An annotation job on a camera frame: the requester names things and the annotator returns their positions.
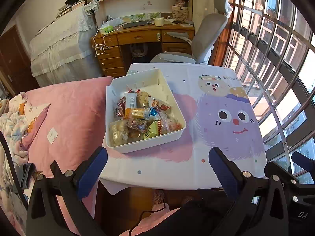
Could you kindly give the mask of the pale biscuit clear packet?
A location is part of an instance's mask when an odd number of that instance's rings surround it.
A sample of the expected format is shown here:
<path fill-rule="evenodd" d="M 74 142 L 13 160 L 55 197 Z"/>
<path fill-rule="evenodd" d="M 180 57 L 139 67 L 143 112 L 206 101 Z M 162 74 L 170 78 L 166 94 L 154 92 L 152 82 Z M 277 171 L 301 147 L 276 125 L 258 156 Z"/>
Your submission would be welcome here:
<path fill-rule="evenodd" d="M 117 120 L 110 124 L 110 138 L 112 146 L 121 146 L 127 144 L 129 137 L 129 130 L 127 127 L 127 122 L 122 120 Z"/>

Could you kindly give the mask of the dark red snack packet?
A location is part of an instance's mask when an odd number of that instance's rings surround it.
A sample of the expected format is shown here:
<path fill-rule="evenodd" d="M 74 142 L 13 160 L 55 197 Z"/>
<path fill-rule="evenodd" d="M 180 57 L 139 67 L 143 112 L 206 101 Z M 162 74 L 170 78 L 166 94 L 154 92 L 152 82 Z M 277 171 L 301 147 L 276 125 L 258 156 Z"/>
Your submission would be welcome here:
<path fill-rule="evenodd" d="M 118 100 L 115 106 L 115 114 L 117 117 L 125 116 L 125 97 L 122 97 Z"/>

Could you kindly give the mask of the clear nut snack packet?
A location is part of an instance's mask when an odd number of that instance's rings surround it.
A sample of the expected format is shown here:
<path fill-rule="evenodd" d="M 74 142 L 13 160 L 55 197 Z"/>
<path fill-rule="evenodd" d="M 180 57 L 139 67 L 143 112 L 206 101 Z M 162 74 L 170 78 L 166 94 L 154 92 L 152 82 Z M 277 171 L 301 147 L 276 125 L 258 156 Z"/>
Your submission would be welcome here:
<path fill-rule="evenodd" d="M 133 129 L 135 131 L 138 131 L 140 133 L 145 133 L 147 130 L 147 121 L 144 119 L 127 119 L 126 120 L 126 125 L 130 129 Z"/>

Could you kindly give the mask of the orange snack packet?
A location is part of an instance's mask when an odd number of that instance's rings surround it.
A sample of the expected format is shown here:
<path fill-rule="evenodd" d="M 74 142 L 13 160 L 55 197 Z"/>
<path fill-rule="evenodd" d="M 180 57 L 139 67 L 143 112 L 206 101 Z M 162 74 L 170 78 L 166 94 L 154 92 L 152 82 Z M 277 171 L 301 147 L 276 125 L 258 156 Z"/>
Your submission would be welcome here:
<path fill-rule="evenodd" d="M 124 119 L 147 119 L 148 113 L 148 108 L 127 108 Z"/>

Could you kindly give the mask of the green snack packet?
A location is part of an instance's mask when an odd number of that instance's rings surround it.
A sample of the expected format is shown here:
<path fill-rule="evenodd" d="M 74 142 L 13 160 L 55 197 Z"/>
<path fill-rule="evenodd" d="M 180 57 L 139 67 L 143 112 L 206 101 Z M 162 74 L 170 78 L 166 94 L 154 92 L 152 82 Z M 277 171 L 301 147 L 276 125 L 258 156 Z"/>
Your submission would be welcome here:
<path fill-rule="evenodd" d="M 144 134 L 144 140 L 159 136 L 161 132 L 161 123 L 159 120 L 152 122 Z"/>

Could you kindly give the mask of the white plastic storage bin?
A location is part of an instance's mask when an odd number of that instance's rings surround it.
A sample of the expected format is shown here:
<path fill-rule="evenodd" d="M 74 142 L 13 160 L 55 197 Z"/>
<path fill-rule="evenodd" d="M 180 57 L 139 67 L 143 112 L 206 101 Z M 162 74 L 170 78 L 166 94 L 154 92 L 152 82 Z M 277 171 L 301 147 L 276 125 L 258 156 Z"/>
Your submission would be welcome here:
<path fill-rule="evenodd" d="M 186 121 L 159 69 L 116 78 L 106 87 L 106 146 L 129 153 L 181 138 Z"/>

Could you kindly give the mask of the white barcode snack packet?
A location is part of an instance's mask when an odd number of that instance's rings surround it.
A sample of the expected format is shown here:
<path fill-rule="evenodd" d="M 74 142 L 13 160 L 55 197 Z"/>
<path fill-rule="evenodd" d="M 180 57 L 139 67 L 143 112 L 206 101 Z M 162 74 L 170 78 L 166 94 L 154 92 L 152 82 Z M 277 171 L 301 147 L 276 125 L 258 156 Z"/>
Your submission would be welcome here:
<path fill-rule="evenodd" d="M 137 93 L 134 91 L 127 92 L 124 94 L 125 97 L 125 108 L 137 108 Z"/>

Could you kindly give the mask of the blue foil snack packet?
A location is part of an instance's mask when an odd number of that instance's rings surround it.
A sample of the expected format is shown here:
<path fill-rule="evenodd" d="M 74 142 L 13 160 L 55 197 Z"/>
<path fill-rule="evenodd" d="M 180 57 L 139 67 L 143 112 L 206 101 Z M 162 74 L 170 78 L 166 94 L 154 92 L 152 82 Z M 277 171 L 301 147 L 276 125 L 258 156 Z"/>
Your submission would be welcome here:
<path fill-rule="evenodd" d="M 147 120 L 148 122 L 161 120 L 161 117 L 155 107 L 150 107 L 145 110 L 145 120 Z"/>

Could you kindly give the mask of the red Cookies snack bag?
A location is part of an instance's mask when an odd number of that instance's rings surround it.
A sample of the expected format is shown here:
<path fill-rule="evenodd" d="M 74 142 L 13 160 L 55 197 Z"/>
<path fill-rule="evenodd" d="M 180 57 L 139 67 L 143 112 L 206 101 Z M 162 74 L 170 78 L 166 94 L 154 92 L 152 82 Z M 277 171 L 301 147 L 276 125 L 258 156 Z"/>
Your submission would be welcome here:
<path fill-rule="evenodd" d="M 163 111 L 167 114 L 171 113 L 171 106 L 159 99 L 150 96 L 148 102 L 150 107 L 155 107 L 156 109 Z"/>

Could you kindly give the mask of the white paper note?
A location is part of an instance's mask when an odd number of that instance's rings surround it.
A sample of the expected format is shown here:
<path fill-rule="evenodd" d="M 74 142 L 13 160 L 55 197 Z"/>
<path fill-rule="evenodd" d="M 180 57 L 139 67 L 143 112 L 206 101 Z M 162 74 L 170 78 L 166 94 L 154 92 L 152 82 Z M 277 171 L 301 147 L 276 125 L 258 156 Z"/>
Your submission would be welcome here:
<path fill-rule="evenodd" d="M 58 137 L 58 133 L 57 131 L 52 127 L 49 131 L 49 133 L 47 134 L 47 139 L 49 141 L 50 144 L 53 144 L 53 142 L 56 140 L 56 138 Z"/>

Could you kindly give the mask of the pink bed blanket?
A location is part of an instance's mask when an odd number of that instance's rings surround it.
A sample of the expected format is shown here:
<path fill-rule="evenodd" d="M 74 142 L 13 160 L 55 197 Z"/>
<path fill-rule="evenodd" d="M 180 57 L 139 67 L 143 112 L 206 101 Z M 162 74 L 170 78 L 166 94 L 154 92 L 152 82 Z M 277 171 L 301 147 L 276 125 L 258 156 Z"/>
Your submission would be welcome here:
<path fill-rule="evenodd" d="M 92 78 L 50 85 L 27 92 L 27 99 L 37 106 L 50 103 L 46 118 L 29 149 L 29 162 L 40 171 L 39 177 L 53 178 L 51 164 L 56 161 L 61 172 L 76 170 L 102 147 L 105 136 L 106 87 L 111 77 Z M 58 137 L 50 144 L 47 134 L 54 128 Z M 98 180 L 83 204 L 94 219 Z M 80 235 L 61 196 L 57 197 L 68 228 Z"/>

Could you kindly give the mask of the floral crumpled quilt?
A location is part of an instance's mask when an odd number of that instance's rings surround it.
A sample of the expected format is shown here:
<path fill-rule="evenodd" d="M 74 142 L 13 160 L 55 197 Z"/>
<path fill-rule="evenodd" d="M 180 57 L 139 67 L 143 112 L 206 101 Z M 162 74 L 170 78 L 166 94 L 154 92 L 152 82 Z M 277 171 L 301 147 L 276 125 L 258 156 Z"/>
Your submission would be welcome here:
<path fill-rule="evenodd" d="M 1 133 L 8 145 L 18 182 L 15 183 L 5 149 L 1 146 L 1 208 L 20 235 L 26 233 L 27 211 L 17 186 L 25 190 L 35 166 L 30 164 L 29 149 L 42 126 L 50 103 L 32 105 L 24 92 L 11 100 L 1 100 Z"/>

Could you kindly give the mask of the cartoon print tablecloth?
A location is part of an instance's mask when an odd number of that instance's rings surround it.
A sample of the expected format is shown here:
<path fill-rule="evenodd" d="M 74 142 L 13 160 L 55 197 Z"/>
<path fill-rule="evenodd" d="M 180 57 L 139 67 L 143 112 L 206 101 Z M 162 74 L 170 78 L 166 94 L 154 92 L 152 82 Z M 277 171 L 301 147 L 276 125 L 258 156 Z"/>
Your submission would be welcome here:
<path fill-rule="evenodd" d="M 242 171 L 264 175 L 266 155 L 256 116 L 231 69 L 189 63 L 134 63 L 106 88 L 106 124 L 116 120 L 118 100 L 143 90 L 171 106 L 181 124 L 166 135 L 112 145 L 99 177 L 114 195 L 128 187 L 195 190 L 220 187 L 208 154 L 218 147 Z"/>

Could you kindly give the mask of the wooden door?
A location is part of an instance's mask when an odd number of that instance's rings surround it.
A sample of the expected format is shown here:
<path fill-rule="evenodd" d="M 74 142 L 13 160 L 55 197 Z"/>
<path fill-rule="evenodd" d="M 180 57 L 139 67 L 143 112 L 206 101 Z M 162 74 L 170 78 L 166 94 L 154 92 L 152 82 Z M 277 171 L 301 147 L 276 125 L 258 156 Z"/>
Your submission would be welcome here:
<path fill-rule="evenodd" d="M 1 69 L 17 93 L 39 88 L 38 82 L 32 76 L 31 61 L 16 26 L 1 36 Z"/>

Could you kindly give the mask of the white lace covered cabinet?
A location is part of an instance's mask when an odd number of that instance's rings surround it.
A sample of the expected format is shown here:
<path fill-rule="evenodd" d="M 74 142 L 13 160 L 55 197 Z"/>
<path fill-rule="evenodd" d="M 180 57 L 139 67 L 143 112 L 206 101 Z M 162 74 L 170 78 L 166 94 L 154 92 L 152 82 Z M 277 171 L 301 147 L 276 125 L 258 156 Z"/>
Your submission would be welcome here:
<path fill-rule="evenodd" d="M 78 7 L 41 29 L 30 41 L 31 73 L 40 87 L 101 77 L 91 38 L 94 16 Z"/>

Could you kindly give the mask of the green tissue pack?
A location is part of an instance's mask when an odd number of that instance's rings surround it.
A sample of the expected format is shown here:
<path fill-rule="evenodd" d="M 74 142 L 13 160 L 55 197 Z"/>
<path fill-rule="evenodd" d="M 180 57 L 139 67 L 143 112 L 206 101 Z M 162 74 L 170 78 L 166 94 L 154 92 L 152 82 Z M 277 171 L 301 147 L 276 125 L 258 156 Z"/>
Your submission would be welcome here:
<path fill-rule="evenodd" d="M 102 35 L 106 35 L 113 30 L 114 30 L 113 26 L 104 24 L 104 25 L 100 26 L 99 33 Z"/>

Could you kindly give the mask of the grey office chair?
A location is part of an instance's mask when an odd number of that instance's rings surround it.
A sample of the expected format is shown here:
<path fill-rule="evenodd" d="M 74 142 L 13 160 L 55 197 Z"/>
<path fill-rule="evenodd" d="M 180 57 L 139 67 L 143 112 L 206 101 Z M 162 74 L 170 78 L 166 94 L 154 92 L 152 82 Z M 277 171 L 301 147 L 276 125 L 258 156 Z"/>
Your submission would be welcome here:
<path fill-rule="evenodd" d="M 156 55 L 151 62 L 173 62 L 190 64 L 207 64 L 211 57 L 214 43 L 225 28 L 233 8 L 229 0 L 214 0 L 217 13 L 207 15 L 192 40 L 188 34 L 168 31 L 167 35 L 186 41 L 191 46 L 192 54 L 181 52 L 163 52 Z"/>

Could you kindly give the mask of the black keyboard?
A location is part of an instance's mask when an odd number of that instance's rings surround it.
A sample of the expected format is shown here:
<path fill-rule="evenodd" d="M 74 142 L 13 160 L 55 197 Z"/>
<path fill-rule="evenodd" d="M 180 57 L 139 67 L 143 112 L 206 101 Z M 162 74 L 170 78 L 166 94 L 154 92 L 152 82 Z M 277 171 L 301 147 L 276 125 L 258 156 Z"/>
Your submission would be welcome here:
<path fill-rule="evenodd" d="M 147 26 L 150 25 L 149 21 L 137 21 L 137 22 L 129 22 L 123 25 L 123 29 L 133 28 L 133 27 L 140 27 L 140 26 Z"/>

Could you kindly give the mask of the wooden desk with drawers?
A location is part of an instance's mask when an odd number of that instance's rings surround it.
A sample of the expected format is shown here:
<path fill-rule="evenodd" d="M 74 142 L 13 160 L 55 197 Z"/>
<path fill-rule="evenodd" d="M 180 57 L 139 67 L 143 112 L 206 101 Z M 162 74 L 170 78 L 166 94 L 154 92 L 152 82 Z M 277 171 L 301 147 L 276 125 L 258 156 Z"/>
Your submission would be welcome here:
<path fill-rule="evenodd" d="M 106 35 L 97 33 L 90 43 L 103 74 L 117 78 L 124 76 L 132 63 L 150 62 L 161 52 L 192 53 L 187 42 L 167 35 L 168 31 L 187 33 L 189 39 L 195 35 L 193 26 L 182 24 L 119 27 Z"/>

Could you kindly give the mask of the cream mug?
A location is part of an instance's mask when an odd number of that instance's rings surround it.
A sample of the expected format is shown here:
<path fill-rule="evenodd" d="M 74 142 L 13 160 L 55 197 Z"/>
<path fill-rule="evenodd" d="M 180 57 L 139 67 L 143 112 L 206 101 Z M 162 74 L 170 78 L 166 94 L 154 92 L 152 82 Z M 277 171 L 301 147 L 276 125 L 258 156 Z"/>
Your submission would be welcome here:
<path fill-rule="evenodd" d="M 164 26 L 164 18 L 155 18 L 154 19 L 154 24 L 157 27 L 162 27 Z"/>

